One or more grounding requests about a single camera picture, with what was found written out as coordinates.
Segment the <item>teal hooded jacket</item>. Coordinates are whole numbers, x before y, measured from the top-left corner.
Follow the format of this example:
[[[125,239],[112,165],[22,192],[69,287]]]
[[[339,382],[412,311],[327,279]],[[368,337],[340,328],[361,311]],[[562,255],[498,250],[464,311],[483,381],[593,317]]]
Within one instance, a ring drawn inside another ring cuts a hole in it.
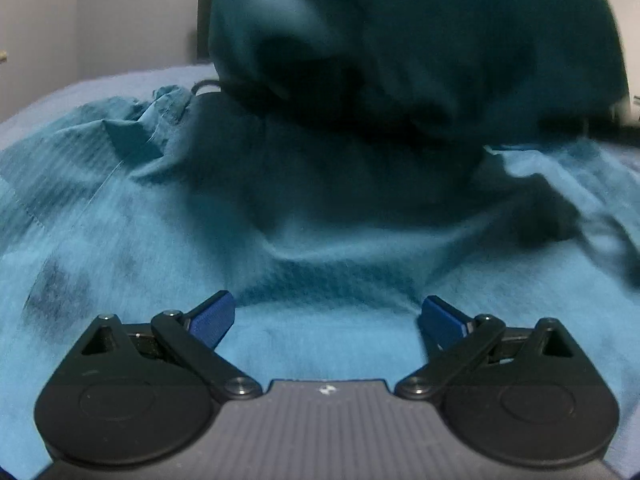
[[[639,469],[639,176],[606,0],[214,0],[214,92],[72,110],[1,154],[1,463],[49,456],[38,393],[99,313],[221,289],[221,353],[261,382],[426,358],[431,294],[559,318]]]

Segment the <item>black flat monitor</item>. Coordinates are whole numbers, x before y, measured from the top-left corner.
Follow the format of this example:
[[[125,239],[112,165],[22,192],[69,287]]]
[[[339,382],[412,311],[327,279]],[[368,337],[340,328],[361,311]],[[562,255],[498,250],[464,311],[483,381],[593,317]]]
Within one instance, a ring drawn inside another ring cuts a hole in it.
[[[209,60],[208,38],[211,13],[212,0],[198,0],[196,9],[196,60],[198,62]]]

